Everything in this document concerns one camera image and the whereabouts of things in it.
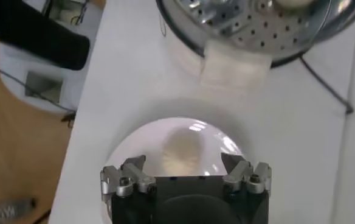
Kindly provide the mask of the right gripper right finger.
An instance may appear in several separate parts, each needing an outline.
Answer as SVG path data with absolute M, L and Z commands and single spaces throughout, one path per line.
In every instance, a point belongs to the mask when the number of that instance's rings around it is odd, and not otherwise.
M 233 192 L 240 191 L 244 184 L 252 194 L 261 194 L 264 191 L 271 194 L 272 168 L 268 163 L 260 162 L 254 167 L 242 156 L 226 153 L 221 154 L 221 159 L 227 171 L 222 180 Z

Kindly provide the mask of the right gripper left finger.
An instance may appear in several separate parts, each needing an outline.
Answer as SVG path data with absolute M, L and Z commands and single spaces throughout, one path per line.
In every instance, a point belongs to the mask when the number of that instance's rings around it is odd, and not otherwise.
M 111 201 L 113 195 L 118 197 L 128 197 L 135 189 L 140 193 L 150 193 L 156 186 L 155 177 L 148 176 L 142 169 L 146 156 L 128 158 L 124 163 L 116 168 L 105 166 L 100 172 L 100 186 L 102 201 Z

